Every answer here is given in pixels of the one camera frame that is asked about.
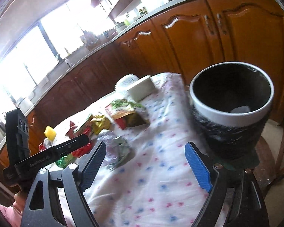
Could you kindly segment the person's left hand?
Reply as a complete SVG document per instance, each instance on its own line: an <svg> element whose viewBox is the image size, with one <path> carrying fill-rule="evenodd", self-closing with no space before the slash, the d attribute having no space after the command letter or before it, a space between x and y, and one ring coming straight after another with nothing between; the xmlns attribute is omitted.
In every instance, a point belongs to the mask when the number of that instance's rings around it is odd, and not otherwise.
<svg viewBox="0 0 284 227"><path fill-rule="evenodd" d="M22 216L22 213L24 211L24 207L27 200L27 192L20 191L14 195L14 203L13 208L17 214Z"/></svg>

